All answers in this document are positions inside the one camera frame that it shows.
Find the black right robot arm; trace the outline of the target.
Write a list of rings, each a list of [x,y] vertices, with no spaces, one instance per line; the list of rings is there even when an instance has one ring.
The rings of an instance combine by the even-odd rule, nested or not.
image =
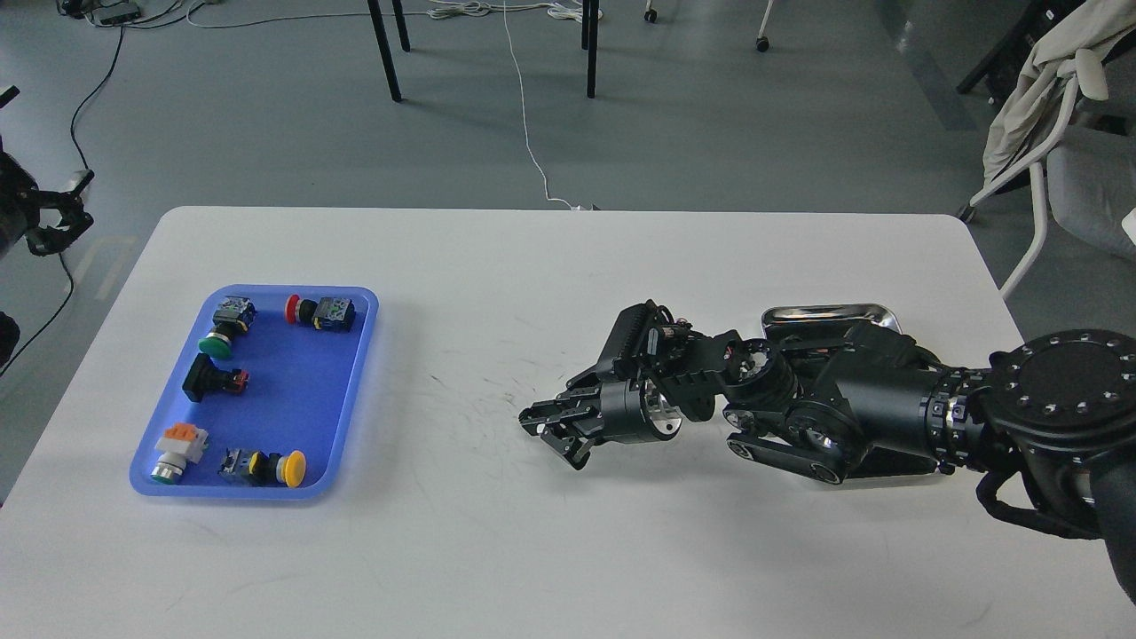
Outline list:
[[[974,368],[939,360],[877,304],[771,308],[762,327],[705,335],[633,304],[598,362],[519,423],[584,468],[594,446],[671,440],[722,398],[744,460],[828,486],[977,470],[989,517],[1103,540],[1133,595],[1131,337],[1050,333]]]

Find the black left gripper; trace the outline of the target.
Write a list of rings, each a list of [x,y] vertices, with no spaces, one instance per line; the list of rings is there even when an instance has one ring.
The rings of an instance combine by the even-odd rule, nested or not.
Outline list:
[[[24,234],[31,254],[36,257],[61,254],[70,248],[93,226],[93,215],[86,210],[84,194],[94,177],[94,171],[75,171],[67,183],[68,189],[61,193],[39,190],[28,171],[11,153],[1,151],[1,258]],[[20,201],[20,193],[25,193],[25,202]],[[40,224],[40,210],[58,213],[59,222]]]

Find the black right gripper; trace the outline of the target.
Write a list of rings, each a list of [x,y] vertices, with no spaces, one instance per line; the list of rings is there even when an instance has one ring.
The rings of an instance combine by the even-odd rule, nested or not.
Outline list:
[[[585,468],[596,442],[665,442],[679,433],[682,412],[671,406],[653,381],[604,381],[586,370],[551,400],[532,404],[519,414],[529,435],[538,435],[569,466]]]

